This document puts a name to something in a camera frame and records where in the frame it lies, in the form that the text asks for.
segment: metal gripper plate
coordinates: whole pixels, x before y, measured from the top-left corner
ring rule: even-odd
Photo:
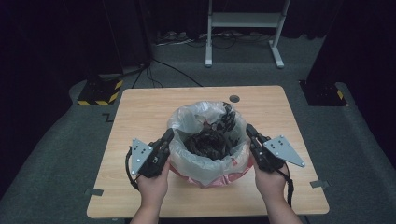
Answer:
[[[279,137],[264,142],[264,145],[274,156],[281,160],[305,167],[305,162],[300,158],[285,136],[280,135]]]
[[[152,152],[152,147],[134,138],[132,140],[131,175],[137,175]]]

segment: small round object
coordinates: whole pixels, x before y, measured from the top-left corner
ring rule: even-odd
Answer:
[[[230,101],[233,103],[238,103],[241,99],[237,95],[231,95],[230,96]]]

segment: gray carpet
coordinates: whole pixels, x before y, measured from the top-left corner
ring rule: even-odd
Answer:
[[[395,171],[347,86],[337,83],[348,101],[346,107],[309,106],[300,89],[298,80],[306,79],[322,41],[281,38],[278,47],[284,69],[276,68],[266,42],[237,42],[229,49],[214,49],[212,68],[205,68],[205,48],[172,45],[154,47],[153,52],[155,59],[203,86],[280,85],[285,89],[318,177],[331,184],[324,190],[330,212],[308,219],[301,216],[304,223],[394,223]],[[215,44],[226,47],[232,42],[215,39]],[[150,70],[164,87],[196,86],[162,64],[153,62]],[[122,89],[131,88],[136,77],[123,77]],[[90,197],[85,191],[94,185],[112,126],[103,113],[114,119],[120,97],[114,105],[79,106],[83,86],[81,82],[70,90],[74,105],[43,136],[0,202],[0,223],[124,222],[86,216]],[[153,88],[145,72],[135,88]],[[247,218],[240,223],[259,222]]]

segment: dark objects in bag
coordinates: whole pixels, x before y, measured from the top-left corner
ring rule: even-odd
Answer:
[[[191,135],[184,145],[190,153],[208,157],[212,161],[221,160],[230,154],[224,135],[212,129],[203,129]]]

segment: forearm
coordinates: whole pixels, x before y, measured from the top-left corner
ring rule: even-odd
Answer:
[[[268,218],[271,224],[288,223],[297,224],[302,223],[297,217],[291,207],[284,199],[264,200],[267,207]]]
[[[160,206],[143,206],[137,210],[131,224],[157,224],[160,216]]]

